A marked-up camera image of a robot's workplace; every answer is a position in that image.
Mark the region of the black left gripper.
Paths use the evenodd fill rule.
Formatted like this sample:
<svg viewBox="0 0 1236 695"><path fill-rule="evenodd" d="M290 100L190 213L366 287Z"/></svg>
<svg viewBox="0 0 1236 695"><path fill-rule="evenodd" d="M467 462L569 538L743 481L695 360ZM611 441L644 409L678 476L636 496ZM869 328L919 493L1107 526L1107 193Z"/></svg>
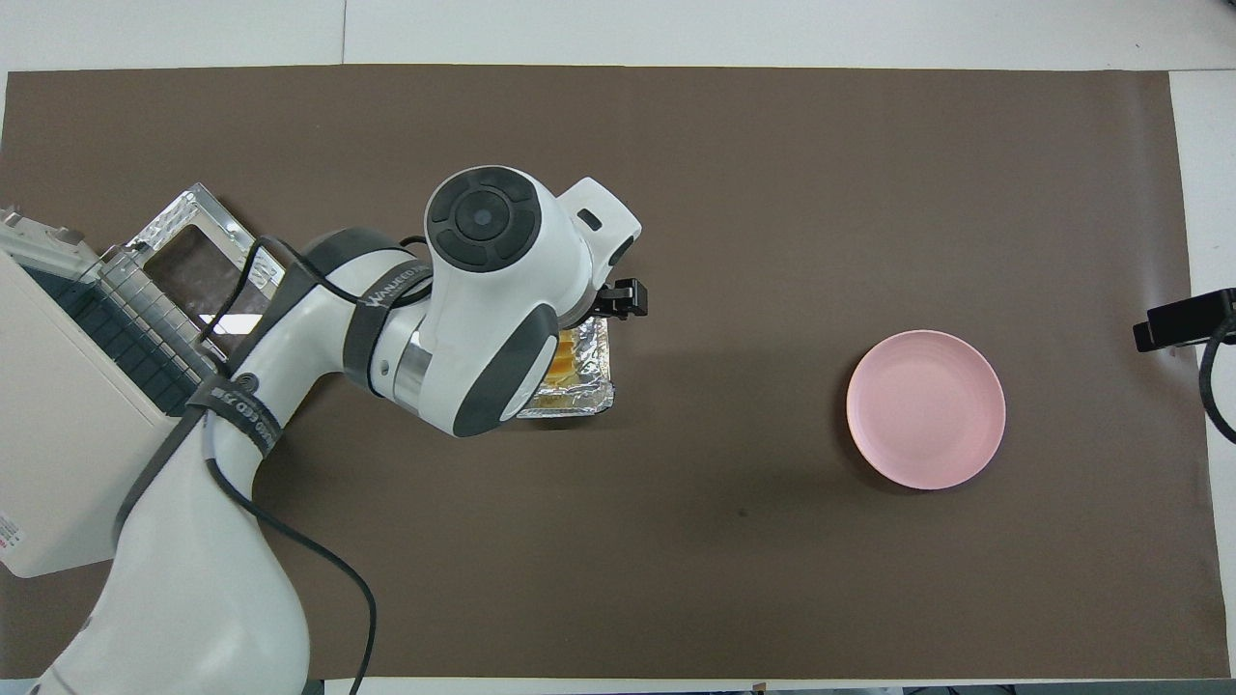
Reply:
<svg viewBox="0 0 1236 695"><path fill-rule="evenodd" d="M632 318L648 317L649 298L643 282L635 278L618 279L613 289L601 289L587 310L590 318Z"/></svg>

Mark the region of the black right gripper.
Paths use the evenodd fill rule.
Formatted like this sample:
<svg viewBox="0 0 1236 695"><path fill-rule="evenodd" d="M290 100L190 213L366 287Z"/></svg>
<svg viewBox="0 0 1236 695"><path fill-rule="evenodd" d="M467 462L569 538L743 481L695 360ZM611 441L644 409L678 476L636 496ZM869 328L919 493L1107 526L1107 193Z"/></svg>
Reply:
<svg viewBox="0 0 1236 695"><path fill-rule="evenodd" d="M1132 326L1138 352L1174 345L1208 343L1222 322L1234 317L1235 289L1213 291L1154 308L1147 320Z"/></svg>

